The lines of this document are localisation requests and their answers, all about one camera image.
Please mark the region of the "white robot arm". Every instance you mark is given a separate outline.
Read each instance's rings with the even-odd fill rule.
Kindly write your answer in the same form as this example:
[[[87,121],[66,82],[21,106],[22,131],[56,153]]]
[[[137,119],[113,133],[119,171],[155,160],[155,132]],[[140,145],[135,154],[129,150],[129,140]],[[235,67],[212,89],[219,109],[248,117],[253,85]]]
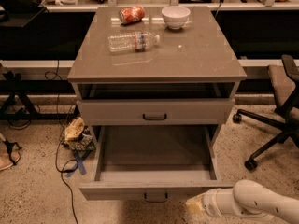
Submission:
[[[280,195],[265,186],[240,180],[228,189],[210,189],[186,202],[190,212],[211,217],[234,216],[268,221],[278,217],[289,224],[299,224],[299,201]]]

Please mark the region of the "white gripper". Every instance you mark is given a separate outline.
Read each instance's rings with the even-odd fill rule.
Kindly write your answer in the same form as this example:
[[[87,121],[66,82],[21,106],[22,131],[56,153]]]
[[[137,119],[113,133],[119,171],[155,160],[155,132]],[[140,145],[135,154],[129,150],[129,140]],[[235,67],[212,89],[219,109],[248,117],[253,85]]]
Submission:
[[[188,199],[185,204],[190,213],[201,216],[206,211],[211,217],[221,217],[221,211],[217,203],[219,189],[210,189],[208,192],[199,194]]]

